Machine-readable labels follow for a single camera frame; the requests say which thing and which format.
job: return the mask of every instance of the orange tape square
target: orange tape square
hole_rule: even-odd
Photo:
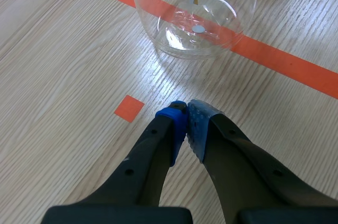
[[[144,103],[131,96],[126,96],[115,110],[115,114],[131,123],[143,108]]]

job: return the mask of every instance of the white dot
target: white dot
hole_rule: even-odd
[[[192,31],[195,33],[203,33],[205,31],[205,28],[201,25],[195,25],[192,27]]]

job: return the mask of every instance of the orange tape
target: orange tape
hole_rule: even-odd
[[[135,7],[134,0],[118,0],[129,6]],[[148,12],[159,16],[163,15],[163,8],[167,10],[174,6],[164,1],[154,0],[140,1],[140,6]],[[221,27],[224,38],[231,35],[231,31]],[[290,53],[259,42],[248,36],[244,36],[232,49],[233,52],[248,58],[262,66],[279,72],[291,79],[303,83],[313,89],[338,99],[338,74],[298,58]]]
[[[131,96],[126,96],[120,105],[117,107],[115,110],[115,114],[124,120],[128,121],[131,123],[134,121],[138,113],[141,111],[143,108],[144,103],[131,97]]]

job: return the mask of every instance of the clear plastic bottle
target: clear plastic bottle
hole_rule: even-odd
[[[248,30],[257,0],[134,0],[155,46],[186,59],[232,48]]]

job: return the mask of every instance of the wood grain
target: wood grain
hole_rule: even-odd
[[[46,209],[99,187],[155,112],[198,98],[307,183],[338,198],[338,101],[237,54],[157,53],[134,8],[115,0],[0,0],[0,223],[39,223]],[[251,37],[338,72],[337,0],[259,0]],[[114,115],[145,103],[133,123]],[[224,223],[204,167],[184,143],[161,205]]]

